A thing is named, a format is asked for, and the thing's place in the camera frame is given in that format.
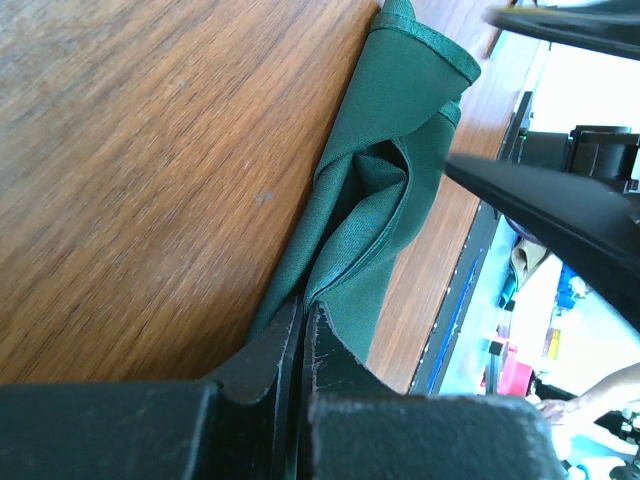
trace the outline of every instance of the green napkin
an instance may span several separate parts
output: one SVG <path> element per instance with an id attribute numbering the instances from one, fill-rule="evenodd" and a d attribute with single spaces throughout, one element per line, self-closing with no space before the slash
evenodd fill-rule
<path id="1" fill-rule="evenodd" d="M 429 213 L 460 95 L 479 75 L 471 55 L 415 20 L 409 0 L 387 0 L 249 340 L 304 293 L 307 312 L 326 302 L 338 335 L 366 360 L 396 256 Z"/>

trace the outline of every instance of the blue strip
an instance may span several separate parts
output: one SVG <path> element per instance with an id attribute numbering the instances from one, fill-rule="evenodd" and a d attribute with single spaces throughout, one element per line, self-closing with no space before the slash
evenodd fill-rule
<path id="1" fill-rule="evenodd" d="M 429 385 L 427 386 L 427 395 L 430 395 L 433 392 L 433 386 L 436 383 L 436 378 L 438 377 L 438 373 L 440 373 L 440 367 L 442 367 L 442 362 L 444 361 L 444 356 L 449 349 L 449 343 L 451 343 L 451 339 L 453 338 L 453 331 L 455 330 L 456 323 L 458 322 L 458 318 L 460 317 L 460 311 L 462 310 L 462 304 L 464 303 L 464 299 L 469 292 L 469 287 L 471 286 L 471 282 L 473 281 L 473 277 L 476 273 L 476 266 L 478 265 L 478 260 L 480 256 L 476 258 L 473 262 L 473 266 L 469 269 L 469 273 L 467 274 L 467 278 L 465 280 L 464 288 L 462 290 L 462 294 L 460 294 L 460 298 L 458 299 L 458 303 L 456 305 L 456 309 L 453 312 L 453 318 L 451 322 L 449 322 L 449 327 L 447 328 L 447 335 L 445 337 L 445 341 L 442 343 L 442 347 L 440 347 L 440 352 L 438 352 L 438 358 L 436 359 L 436 365 L 431 372 L 431 377 L 429 378 Z"/>

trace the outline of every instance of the green cloth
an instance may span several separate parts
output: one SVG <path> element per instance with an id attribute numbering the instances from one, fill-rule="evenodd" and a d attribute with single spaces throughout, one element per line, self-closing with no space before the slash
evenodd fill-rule
<path id="1" fill-rule="evenodd" d="M 366 360 L 396 256 L 424 224 L 460 119 L 458 100 L 479 75 L 471 55 L 415 20 L 409 0 L 387 0 L 249 340 L 304 292 L 306 311 L 326 302 L 338 335 Z"/>

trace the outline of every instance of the wood grain surface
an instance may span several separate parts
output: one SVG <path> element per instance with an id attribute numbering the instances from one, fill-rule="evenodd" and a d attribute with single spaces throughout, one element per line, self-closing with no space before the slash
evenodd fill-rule
<path id="1" fill-rule="evenodd" d="M 481 56 L 488 1 L 416 3 Z M 237 351 L 377 8 L 0 3 L 0 382 L 195 378 Z M 507 48 L 458 150 L 498 149 L 529 61 Z M 400 258 L 370 357 L 398 390 L 476 206 L 445 181 Z"/>

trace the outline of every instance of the person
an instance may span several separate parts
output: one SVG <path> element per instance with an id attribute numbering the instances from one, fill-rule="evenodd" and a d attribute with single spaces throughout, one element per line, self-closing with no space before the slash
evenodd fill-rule
<path id="1" fill-rule="evenodd" d="M 640 401 L 640 363 L 608 375 L 573 400 L 543 400 L 536 407 L 552 426 L 574 425 L 635 401 Z"/>

